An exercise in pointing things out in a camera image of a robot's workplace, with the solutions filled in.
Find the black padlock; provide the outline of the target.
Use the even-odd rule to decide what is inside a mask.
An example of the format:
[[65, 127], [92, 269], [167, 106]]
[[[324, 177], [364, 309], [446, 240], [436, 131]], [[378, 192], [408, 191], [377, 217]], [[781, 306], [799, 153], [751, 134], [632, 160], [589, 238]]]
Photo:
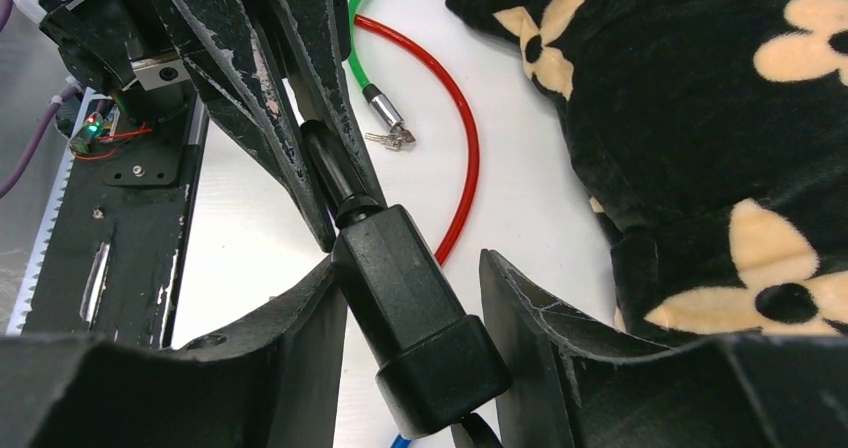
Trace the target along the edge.
[[331, 264], [399, 434], [449, 429], [457, 447], [500, 446], [476, 410], [511, 378], [483, 322], [464, 310], [408, 211], [372, 197], [331, 129], [310, 120], [301, 130], [339, 230]]

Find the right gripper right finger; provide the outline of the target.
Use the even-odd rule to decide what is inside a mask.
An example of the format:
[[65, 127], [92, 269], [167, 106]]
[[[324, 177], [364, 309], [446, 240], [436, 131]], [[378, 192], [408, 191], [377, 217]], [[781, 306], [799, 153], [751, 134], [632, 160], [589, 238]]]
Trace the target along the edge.
[[843, 447], [847, 342], [709, 336], [667, 348], [620, 332], [480, 255], [486, 327], [512, 376], [507, 447]]

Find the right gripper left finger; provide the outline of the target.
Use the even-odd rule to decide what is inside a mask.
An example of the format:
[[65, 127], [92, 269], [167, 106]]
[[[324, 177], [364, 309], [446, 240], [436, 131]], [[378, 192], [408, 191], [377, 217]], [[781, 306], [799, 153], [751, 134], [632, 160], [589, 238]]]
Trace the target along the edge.
[[5, 447], [329, 447], [347, 308], [328, 260], [178, 350], [1, 341]]

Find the blue cable lock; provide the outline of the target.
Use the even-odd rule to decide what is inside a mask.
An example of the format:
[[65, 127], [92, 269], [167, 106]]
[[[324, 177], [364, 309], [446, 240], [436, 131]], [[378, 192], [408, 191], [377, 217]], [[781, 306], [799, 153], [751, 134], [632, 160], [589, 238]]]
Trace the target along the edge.
[[410, 445], [411, 445], [410, 439], [407, 439], [407, 438], [403, 437], [402, 435], [398, 434], [393, 439], [391, 444], [389, 445], [389, 448], [409, 448]]

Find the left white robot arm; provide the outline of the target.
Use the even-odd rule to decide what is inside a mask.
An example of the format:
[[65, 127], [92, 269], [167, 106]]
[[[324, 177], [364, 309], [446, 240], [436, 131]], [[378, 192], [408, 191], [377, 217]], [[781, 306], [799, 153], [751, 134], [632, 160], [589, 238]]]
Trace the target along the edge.
[[69, 71], [138, 120], [171, 115], [193, 89], [210, 118], [280, 183], [323, 251], [351, 170], [385, 201], [353, 113], [347, 0], [38, 0], [40, 29]]

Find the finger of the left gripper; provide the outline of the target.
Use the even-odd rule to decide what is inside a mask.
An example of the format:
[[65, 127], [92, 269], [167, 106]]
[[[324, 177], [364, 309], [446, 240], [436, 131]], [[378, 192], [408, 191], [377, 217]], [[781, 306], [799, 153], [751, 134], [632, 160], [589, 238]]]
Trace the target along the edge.
[[152, 0], [213, 120], [289, 193], [320, 249], [335, 230], [284, 88], [295, 31], [272, 0]]
[[385, 204], [353, 111], [344, 62], [351, 52], [348, 0], [269, 0], [288, 45], [285, 70], [306, 119], [340, 139], [367, 193]]

